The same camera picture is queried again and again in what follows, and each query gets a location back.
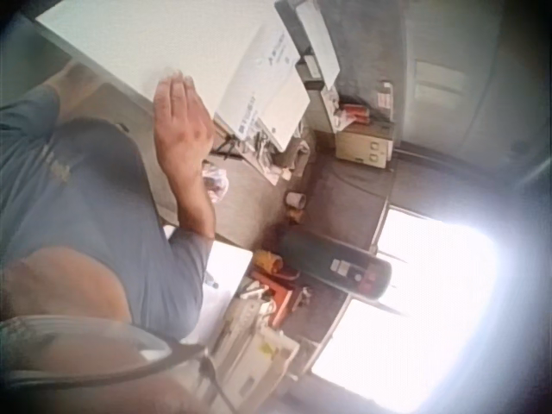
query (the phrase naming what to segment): man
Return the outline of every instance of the man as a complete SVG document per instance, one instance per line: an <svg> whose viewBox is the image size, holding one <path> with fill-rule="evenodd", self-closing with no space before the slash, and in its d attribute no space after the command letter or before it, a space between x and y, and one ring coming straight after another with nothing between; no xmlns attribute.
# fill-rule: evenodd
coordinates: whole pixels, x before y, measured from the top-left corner
<svg viewBox="0 0 552 414"><path fill-rule="evenodd" d="M190 78L159 82L155 148L179 209L168 241L136 145L99 120L56 127L87 72L70 64L0 110L1 318L101 317L181 339L215 238L201 174L213 122Z"/></svg>

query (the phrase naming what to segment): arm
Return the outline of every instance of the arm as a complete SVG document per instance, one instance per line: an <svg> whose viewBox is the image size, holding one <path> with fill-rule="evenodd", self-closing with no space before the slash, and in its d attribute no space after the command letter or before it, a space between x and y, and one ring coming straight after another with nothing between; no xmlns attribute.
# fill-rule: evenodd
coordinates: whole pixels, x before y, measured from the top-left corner
<svg viewBox="0 0 552 414"><path fill-rule="evenodd" d="M215 126L190 78L178 73L159 82L154 123L157 160L177 200L179 227L213 240L215 211L201 172Z"/></svg>

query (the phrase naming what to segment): bright window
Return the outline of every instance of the bright window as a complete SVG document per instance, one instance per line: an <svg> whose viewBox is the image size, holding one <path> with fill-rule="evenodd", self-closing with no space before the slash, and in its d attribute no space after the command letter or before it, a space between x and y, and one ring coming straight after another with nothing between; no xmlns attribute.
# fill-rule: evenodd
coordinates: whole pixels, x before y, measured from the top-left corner
<svg viewBox="0 0 552 414"><path fill-rule="evenodd" d="M312 372L397 412L414 411L473 334L496 277L477 231L390 209L378 256L392 265L379 301L352 300Z"/></svg>

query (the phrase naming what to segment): red object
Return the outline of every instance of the red object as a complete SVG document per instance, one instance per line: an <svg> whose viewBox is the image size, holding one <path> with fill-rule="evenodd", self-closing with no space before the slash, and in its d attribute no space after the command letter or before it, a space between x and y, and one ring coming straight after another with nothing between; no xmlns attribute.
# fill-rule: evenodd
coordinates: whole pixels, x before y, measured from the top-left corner
<svg viewBox="0 0 552 414"><path fill-rule="evenodd" d="M291 301L295 288L280 284L277 281L270 279L265 274L257 272L256 270L253 270L250 276L261 282L263 285L267 285L272 293L273 300L276 303L276 311L268 319L268 324L273 328L278 328L282 322L284 322L285 317L289 314L288 305Z"/></svg>

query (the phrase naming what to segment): cabinet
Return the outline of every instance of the cabinet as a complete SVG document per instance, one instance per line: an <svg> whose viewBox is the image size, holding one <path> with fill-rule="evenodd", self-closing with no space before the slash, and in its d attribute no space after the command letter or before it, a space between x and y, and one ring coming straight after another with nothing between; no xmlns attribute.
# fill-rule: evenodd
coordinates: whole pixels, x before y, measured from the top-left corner
<svg viewBox="0 0 552 414"><path fill-rule="evenodd" d="M336 135L336 157L385 168L391 159L393 132L389 122L352 124Z"/></svg>

